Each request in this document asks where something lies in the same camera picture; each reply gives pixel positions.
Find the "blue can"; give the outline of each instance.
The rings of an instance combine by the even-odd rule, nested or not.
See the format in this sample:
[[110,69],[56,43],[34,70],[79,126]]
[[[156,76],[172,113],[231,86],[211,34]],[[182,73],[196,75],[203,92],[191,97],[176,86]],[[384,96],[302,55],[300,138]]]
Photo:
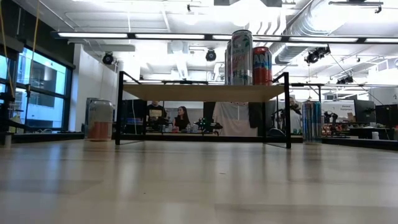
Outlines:
[[303,143],[322,143],[322,108],[320,102],[305,102],[303,112]]

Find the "long hair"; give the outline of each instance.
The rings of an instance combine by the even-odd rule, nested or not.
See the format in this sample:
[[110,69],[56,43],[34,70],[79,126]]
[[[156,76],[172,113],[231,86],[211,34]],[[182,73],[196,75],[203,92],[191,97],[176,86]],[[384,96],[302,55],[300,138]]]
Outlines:
[[182,111],[184,111],[184,114],[182,115],[182,119],[184,119],[185,121],[188,121],[188,123],[189,123],[187,108],[184,107],[184,106],[180,106],[179,109],[180,109],[180,108],[182,109]]

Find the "wooden floor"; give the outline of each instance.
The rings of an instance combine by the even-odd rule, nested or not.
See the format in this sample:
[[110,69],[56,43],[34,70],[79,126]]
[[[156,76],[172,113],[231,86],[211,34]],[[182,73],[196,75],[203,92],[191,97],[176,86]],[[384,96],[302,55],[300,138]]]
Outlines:
[[398,223],[398,154],[66,141],[0,149],[0,223]]

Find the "red can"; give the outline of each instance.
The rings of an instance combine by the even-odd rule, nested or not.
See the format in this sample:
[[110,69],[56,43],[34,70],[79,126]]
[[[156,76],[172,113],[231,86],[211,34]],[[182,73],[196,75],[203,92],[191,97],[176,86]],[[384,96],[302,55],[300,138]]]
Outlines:
[[272,54],[268,47],[253,49],[253,84],[272,85]]

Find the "wooden tabletop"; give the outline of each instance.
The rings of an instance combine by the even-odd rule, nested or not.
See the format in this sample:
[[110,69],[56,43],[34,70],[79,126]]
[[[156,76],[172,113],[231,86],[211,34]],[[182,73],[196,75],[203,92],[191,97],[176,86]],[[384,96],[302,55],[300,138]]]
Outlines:
[[124,84],[123,90],[146,101],[267,102],[283,93],[284,87]]

